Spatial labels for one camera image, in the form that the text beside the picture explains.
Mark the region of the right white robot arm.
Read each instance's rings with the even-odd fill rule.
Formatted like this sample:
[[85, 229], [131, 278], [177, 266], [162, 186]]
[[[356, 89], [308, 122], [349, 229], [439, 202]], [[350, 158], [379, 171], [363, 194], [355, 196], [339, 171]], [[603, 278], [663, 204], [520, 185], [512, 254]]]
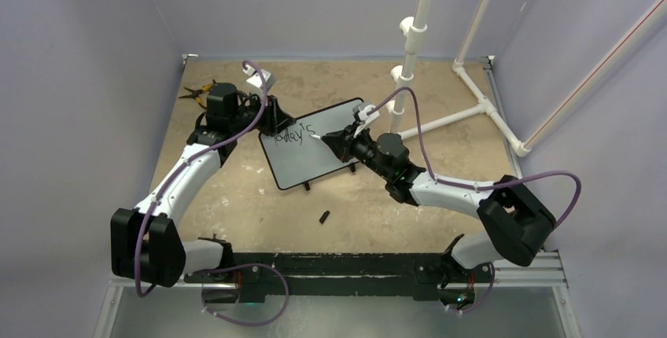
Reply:
[[347, 127], [320, 140], [340, 161], [358, 160], [381, 177], [396, 202], [444, 208], [480, 220], [481, 232], [462, 235], [445, 249], [441, 269], [453, 281], [496, 260], [529, 266], [557, 225], [551, 212], [513, 176], [479, 186], [455, 178], [433, 180], [426, 168], [411, 161], [398, 134], [372, 138], [368, 129], [355, 134]]

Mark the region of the black marker cap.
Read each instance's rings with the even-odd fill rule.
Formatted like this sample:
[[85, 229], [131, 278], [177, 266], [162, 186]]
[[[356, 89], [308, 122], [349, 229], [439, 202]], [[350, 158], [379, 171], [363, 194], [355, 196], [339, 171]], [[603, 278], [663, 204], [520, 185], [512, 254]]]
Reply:
[[328, 219], [329, 216], [330, 216], [330, 211], [324, 211], [319, 218], [319, 223], [323, 224]]

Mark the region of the black framed whiteboard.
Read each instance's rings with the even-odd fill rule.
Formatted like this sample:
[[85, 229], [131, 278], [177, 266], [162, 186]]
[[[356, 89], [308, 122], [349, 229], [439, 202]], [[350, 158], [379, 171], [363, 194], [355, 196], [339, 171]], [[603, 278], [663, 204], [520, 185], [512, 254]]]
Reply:
[[259, 140], [269, 168], [280, 190], [304, 186], [324, 175], [347, 169], [354, 173], [357, 160], [341, 162], [315, 136], [345, 128], [354, 122], [352, 110], [363, 103], [355, 97], [296, 118], [296, 122], [274, 137], [260, 134]]

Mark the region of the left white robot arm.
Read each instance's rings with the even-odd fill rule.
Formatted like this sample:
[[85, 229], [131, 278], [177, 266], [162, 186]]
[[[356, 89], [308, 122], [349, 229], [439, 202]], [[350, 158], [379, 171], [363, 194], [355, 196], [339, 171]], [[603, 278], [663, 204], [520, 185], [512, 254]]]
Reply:
[[252, 130], [275, 136], [296, 123], [275, 96], [245, 93], [232, 83], [213, 83], [206, 109], [195, 122], [182, 154], [144, 200], [111, 218], [111, 269], [137, 286], [173, 286], [181, 276], [205, 272], [224, 282], [234, 274], [233, 249], [217, 238], [185, 242], [179, 223], [194, 197], [225, 164], [238, 139]]

